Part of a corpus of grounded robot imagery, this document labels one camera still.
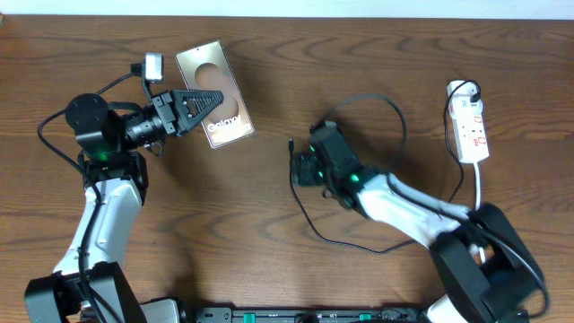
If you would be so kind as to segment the white power strip red switches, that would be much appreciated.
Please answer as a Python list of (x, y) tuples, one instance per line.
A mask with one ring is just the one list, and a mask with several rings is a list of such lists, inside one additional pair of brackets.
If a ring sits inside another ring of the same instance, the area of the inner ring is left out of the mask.
[(457, 158), (466, 164), (481, 162), (490, 155), (483, 123), (483, 102), (470, 101), (477, 92), (480, 92), (479, 86), (473, 82), (455, 80), (447, 86), (448, 114), (454, 128)]

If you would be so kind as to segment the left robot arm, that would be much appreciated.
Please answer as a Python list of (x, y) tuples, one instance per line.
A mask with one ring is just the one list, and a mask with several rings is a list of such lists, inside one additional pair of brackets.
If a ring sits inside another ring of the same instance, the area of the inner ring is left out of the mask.
[(183, 136), (224, 101), (220, 91), (167, 91), (145, 107), (85, 93), (62, 110), (82, 147), (73, 167), (83, 178), (85, 207), (73, 241), (51, 275), (30, 280), (30, 321), (186, 322), (176, 298), (139, 303), (122, 266), (148, 188), (139, 148)]

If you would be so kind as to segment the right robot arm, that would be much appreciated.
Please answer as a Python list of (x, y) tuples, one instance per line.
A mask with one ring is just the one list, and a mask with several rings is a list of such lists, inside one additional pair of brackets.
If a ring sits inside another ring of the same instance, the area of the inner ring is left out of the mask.
[(290, 153), (290, 186), (322, 187), (344, 209), (386, 223), (429, 252), (445, 296), (424, 315), (429, 322), (520, 322), (521, 304), (539, 291), (550, 304), (544, 274), (495, 205), (473, 210), (363, 165), (336, 123), (312, 127), (309, 148)]

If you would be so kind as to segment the black USB plug adapter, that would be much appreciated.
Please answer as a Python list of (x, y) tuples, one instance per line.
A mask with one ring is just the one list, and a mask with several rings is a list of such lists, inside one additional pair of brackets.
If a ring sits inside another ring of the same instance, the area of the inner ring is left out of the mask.
[(481, 94), (480, 94), (479, 92), (477, 92), (477, 93), (474, 93), (474, 94), (471, 96), (470, 101), (471, 101), (472, 103), (475, 103), (475, 102), (479, 101), (480, 99), (481, 99)]

